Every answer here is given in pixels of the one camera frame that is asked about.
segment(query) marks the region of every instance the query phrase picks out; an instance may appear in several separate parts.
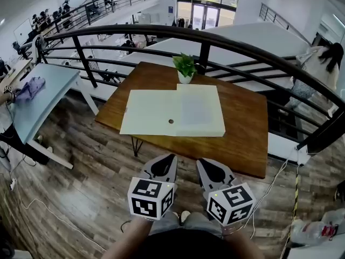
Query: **white pot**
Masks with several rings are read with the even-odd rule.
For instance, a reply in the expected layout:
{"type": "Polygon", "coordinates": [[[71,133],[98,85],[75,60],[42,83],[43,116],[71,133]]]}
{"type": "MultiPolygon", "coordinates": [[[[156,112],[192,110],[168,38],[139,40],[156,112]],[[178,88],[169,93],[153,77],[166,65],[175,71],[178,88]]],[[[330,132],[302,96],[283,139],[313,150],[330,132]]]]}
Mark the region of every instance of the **white pot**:
{"type": "Polygon", "coordinates": [[[178,79],[179,79],[179,81],[180,81],[181,84],[188,84],[188,83],[190,83],[190,81],[191,81],[192,78],[193,78],[193,76],[191,76],[191,77],[189,77],[189,76],[185,77],[184,75],[181,74],[180,71],[177,71],[177,73],[178,73],[178,79]]]}

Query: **black hairpin leg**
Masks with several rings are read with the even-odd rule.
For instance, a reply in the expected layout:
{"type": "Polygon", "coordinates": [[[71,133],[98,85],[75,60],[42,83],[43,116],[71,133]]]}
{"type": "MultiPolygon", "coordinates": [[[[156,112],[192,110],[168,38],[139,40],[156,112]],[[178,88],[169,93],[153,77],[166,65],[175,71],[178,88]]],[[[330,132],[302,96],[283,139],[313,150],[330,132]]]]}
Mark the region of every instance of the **black hairpin leg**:
{"type": "Polygon", "coordinates": [[[141,141],[141,143],[138,147],[138,139],[136,139],[136,143],[135,143],[135,147],[134,147],[134,141],[133,141],[133,137],[132,137],[132,147],[133,147],[134,156],[136,158],[138,157],[138,152],[139,152],[142,144],[143,144],[143,141],[141,141]]]}

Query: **black railing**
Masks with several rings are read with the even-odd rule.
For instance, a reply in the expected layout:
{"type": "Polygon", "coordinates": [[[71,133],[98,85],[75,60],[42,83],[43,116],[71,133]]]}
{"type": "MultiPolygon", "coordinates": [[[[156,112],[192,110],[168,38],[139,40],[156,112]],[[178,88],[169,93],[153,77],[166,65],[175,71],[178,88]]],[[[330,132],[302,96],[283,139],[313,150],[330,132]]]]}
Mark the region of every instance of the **black railing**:
{"type": "Polygon", "coordinates": [[[272,10],[269,6],[265,5],[264,3],[261,4],[260,9],[260,15],[259,15],[264,21],[272,22],[292,33],[297,35],[299,38],[303,39],[306,43],[309,44],[309,46],[312,46],[312,44],[309,42],[308,39],[304,37],[291,23],[289,23],[287,20],[285,20],[281,15],[276,13],[274,10],[272,10]]]}
{"type": "MultiPolygon", "coordinates": [[[[57,33],[79,30],[87,25],[91,25],[109,13],[114,13],[116,10],[131,6],[140,1],[146,0],[93,0],[54,19],[51,26],[42,31],[41,34],[43,37],[51,37],[57,33]]],[[[64,38],[56,39],[50,42],[48,46],[55,47],[60,43],[64,43],[64,38]]]]}
{"type": "Polygon", "coordinates": [[[199,55],[194,55],[195,61],[200,64],[200,68],[198,69],[198,73],[205,74],[210,72],[226,72],[226,76],[241,76],[241,81],[254,81],[256,83],[263,84],[265,86],[270,87],[275,92],[279,93],[279,96],[287,96],[287,97],[294,97],[297,100],[301,101],[302,103],[308,105],[312,110],[316,110],[319,115],[324,117],[324,120],[328,119],[327,121],[319,122],[316,121],[315,118],[311,118],[308,114],[302,114],[295,110],[289,109],[285,107],[285,103],[280,103],[277,100],[271,99],[269,95],[267,96],[267,103],[268,107],[275,108],[277,112],[278,109],[283,110],[289,113],[291,116],[297,119],[301,119],[308,124],[315,126],[313,131],[306,130],[297,124],[291,124],[284,119],[277,118],[276,116],[270,114],[269,111],[269,120],[268,122],[275,122],[281,126],[285,126],[289,130],[295,130],[296,133],[301,133],[304,136],[302,138],[298,137],[291,137],[287,134],[283,134],[279,131],[275,131],[271,129],[270,132],[275,133],[277,135],[284,135],[285,138],[292,139],[296,142],[299,142],[298,149],[308,146],[308,151],[310,153],[317,153],[320,150],[329,146],[333,141],[339,138],[343,133],[342,125],[345,121],[345,103],[343,100],[332,90],[327,88],[324,84],[320,83],[319,81],[315,80],[312,76],[308,73],[297,67],[294,63],[289,61],[294,60],[294,57],[286,57],[280,58],[274,54],[271,54],[267,51],[264,51],[260,48],[254,47],[252,45],[237,42],[219,35],[215,35],[213,33],[205,32],[205,31],[196,31],[184,28],[177,28],[172,26],[160,26],[160,25],[107,25],[107,26],[99,26],[99,27],[90,27],[84,28],[81,30],[69,31],[64,33],[59,33],[57,35],[51,36],[46,38],[46,41],[51,42],[61,38],[72,38],[74,41],[75,46],[62,46],[62,47],[48,47],[44,51],[40,51],[40,55],[44,62],[48,62],[51,59],[73,59],[79,60],[82,62],[83,67],[80,66],[66,66],[73,69],[83,70],[86,71],[87,77],[82,77],[83,79],[88,79],[92,82],[94,87],[97,87],[98,83],[105,83],[107,85],[118,86],[118,83],[111,82],[112,78],[116,78],[119,81],[119,78],[126,78],[127,75],[120,74],[117,72],[109,72],[107,70],[96,70],[90,69],[89,62],[98,62],[98,63],[107,63],[107,64],[114,64],[114,65],[122,65],[122,66],[129,66],[135,67],[135,63],[126,62],[126,61],[119,61],[119,60],[110,60],[110,59],[95,59],[95,58],[85,58],[84,50],[87,49],[101,49],[101,50],[114,50],[114,51],[128,51],[128,52],[138,52],[138,53],[148,53],[158,56],[164,57],[172,57],[178,54],[172,52],[165,52],[153,49],[143,49],[143,48],[136,48],[136,47],[124,47],[124,46],[101,46],[101,45],[93,45],[93,46],[81,46],[79,43],[80,36],[90,36],[90,35],[98,35],[98,34],[124,34],[124,35],[160,35],[162,37],[170,37],[170,38],[179,38],[185,39],[192,42],[201,43],[201,50],[199,55]],[[240,63],[240,64],[232,64],[232,65],[224,65],[216,62],[209,61],[209,52],[210,47],[218,47],[221,49],[225,49],[228,51],[232,51],[235,53],[242,54],[244,56],[252,58],[254,61],[240,63]],[[45,53],[50,53],[55,50],[77,50],[79,56],[78,57],[54,57],[54,56],[45,56],[45,53]],[[261,67],[252,68],[251,66],[255,65],[263,65],[261,67]],[[241,67],[246,66],[248,70],[241,70],[241,67]],[[279,70],[282,74],[276,74],[269,76],[257,76],[256,74],[260,72],[260,70],[264,71],[272,71],[272,70],[279,70]],[[97,73],[103,79],[95,79],[93,73],[97,73]],[[332,101],[335,105],[339,107],[339,109],[333,114],[331,118],[328,115],[328,112],[322,108],[320,105],[302,98],[295,93],[293,93],[290,89],[284,88],[278,84],[275,84],[272,81],[272,78],[281,78],[281,77],[291,77],[304,82],[305,84],[312,87],[314,90],[321,93],[327,99],[332,101]],[[327,137],[329,132],[332,132],[332,137],[327,137]]]}

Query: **potted plant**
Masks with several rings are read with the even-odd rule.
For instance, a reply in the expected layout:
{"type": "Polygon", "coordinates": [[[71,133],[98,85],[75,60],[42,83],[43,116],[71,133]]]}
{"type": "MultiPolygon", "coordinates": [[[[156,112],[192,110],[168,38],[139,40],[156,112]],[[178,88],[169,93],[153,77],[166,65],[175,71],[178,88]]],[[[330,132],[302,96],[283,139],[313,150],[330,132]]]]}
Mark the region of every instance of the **potted plant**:
{"type": "Polygon", "coordinates": [[[181,84],[188,84],[193,78],[196,68],[192,56],[181,53],[179,57],[172,57],[181,84]]]}

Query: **laminate floor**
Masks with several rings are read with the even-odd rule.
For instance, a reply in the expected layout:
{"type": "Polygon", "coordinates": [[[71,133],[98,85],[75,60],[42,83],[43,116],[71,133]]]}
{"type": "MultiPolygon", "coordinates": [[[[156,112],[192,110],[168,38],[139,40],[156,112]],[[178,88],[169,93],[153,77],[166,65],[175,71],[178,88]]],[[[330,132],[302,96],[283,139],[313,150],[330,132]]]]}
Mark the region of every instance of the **laminate floor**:
{"type": "MultiPolygon", "coordinates": [[[[73,163],[74,168],[69,170],[53,161],[46,166],[35,165],[28,157],[24,162],[22,155],[11,148],[10,166],[5,159],[1,160],[0,166],[3,223],[11,236],[23,243],[34,258],[100,258],[103,249],[70,226],[107,249],[121,237],[121,224],[130,219],[127,190],[132,176],[145,162],[166,151],[143,144],[136,158],[130,137],[95,123],[88,106],[73,92],[55,107],[39,133],[46,144],[73,163]],[[12,176],[18,179],[19,185],[11,192],[6,168],[14,169],[17,165],[12,176]],[[19,194],[24,206],[30,205],[29,209],[18,206],[19,194]],[[43,201],[63,222],[39,201],[31,203],[34,199],[43,201]]],[[[333,195],[336,185],[345,179],[344,155],[345,146],[340,138],[299,168],[298,217],[318,220],[324,212],[340,206],[333,202],[333,195]]],[[[239,174],[238,177],[250,185],[259,199],[282,164],[280,160],[269,158],[263,180],[239,174]]],[[[296,166],[288,164],[255,213],[253,240],[266,258],[279,258],[285,244],[292,220],[295,173],[296,166]]],[[[202,190],[194,161],[179,156],[176,183],[178,197],[173,209],[202,212],[202,190]]],[[[245,231],[251,235],[251,222],[245,231]]]]}

